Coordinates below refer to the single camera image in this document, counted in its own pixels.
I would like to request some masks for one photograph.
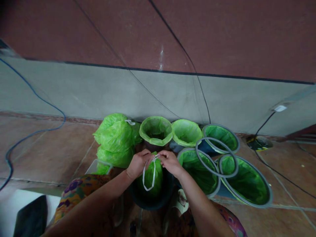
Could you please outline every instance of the gray wall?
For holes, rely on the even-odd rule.
[[[102,119],[124,113],[136,120],[148,116],[178,119],[156,101],[124,69],[3,58],[32,84],[40,96],[67,116]],[[143,85],[181,118],[208,123],[196,76],[133,71]],[[233,78],[200,77],[212,123],[234,132],[255,133],[269,109],[308,87],[304,84]],[[303,96],[272,117],[261,134],[284,136],[313,125],[316,93]],[[60,113],[39,100],[6,65],[0,63],[0,110],[49,115]]]

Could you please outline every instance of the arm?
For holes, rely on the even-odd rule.
[[[161,151],[159,154],[159,159],[163,167],[180,181],[188,199],[199,235],[234,236],[225,219],[220,215],[194,179],[180,165],[175,154],[170,151]]]
[[[154,155],[151,155],[150,151],[146,149],[135,154],[126,170],[83,199],[43,236],[91,234],[91,227],[99,223],[100,219],[107,214],[113,201],[123,194],[143,172],[146,161],[153,157]]]

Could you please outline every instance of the red wall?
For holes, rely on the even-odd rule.
[[[39,60],[194,72],[146,0],[20,0],[0,37]],[[316,82],[316,1],[155,1],[199,73]]]

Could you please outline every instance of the blue cable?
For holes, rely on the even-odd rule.
[[[8,163],[8,166],[9,166],[9,168],[10,168],[10,174],[9,174],[8,178],[6,179],[6,181],[4,182],[4,184],[1,186],[1,188],[0,188],[0,191],[1,191],[1,190],[7,185],[7,183],[9,183],[9,181],[10,181],[12,175],[13,175],[13,165],[12,165],[12,163],[11,163],[11,161],[10,161],[10,154],[11,154],[11,152],[13,151],[13,149],[14,149],[17,145],[19,145],[21,142],[23,142],[24,140],[28,139],[29,137],[31,137],[31,136],[33,136],[33,135],[35,135],[35,134],[37,134],[37,133],[45,132],[45,131],[53,131],[53,130],[57,130],[57,129],[61,128],[61,127],[65,124],[65,122],[66,122],[66,115],[63,113],[63,111],[61,111],[60,109],[58,109],[55,105],[52,105],[51,103],[49,103],[48,101],[46,101],[46,100],[44,100],[42,97],[40,97],[40,96],[36,93],[36,91],[33,89],[33,87],[31,86],[31,84],[30,84],[17,70],[15,70],[10,64],[8,64],[6,61],[4,61],[4,60],[1,59],[1,58],[0,58],[0,60],[1,60],[4,64],[6,64],[9,68],[11,68],[16,74],[18,74],[18,75],[22,78],[22,80],[31,88],[31,90],[33,91],[33,93],[34,93],[39,99],[41,99],[41,100],[44,101],[45,103],[49,104],[50,106],[54,107],[55,109],[57,109],[57,110],[58,110],[59,112],[61,112],[61,113],[63,114],[63,116],[64,116],[63,123],[62,123],[59,127],[57,127],[57,128],[52,128],[52,129],[39,130],[39,131],[36,131],[36,132],[34,132],[34,133],[31,133],[30,135],[28,135],[28,136],[26,136],[25,138],[23,138],[23,139],[21,139],[20,141],[18,141],[16,144],[14,144],[14,145],[8,150],[8,152],[6,153],[6,162]]]

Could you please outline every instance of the wall baseboard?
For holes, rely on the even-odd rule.
[[[22,119],[43,119],[50,121],[63,121],[62,116],[55,115],[44,115],[44,114],[33,114],[33,113],[22,113],[22,112],[12,112],[12,111],[0,111],[0,116],[4,117],[16,117]],[[77,118],[77,117],[66,117],[66,122],[72,123],[85,123],[85,124],[95,124],[100,125],[102,123],[102,119],[93,119],[93,118]],[[254,134],[248,133],[235,133],[240,138],[246,138],[249,136],[253,136]],[[283,142],[286,140],[286,137],[277,137],[277,136],[264,136],[271,141]]]

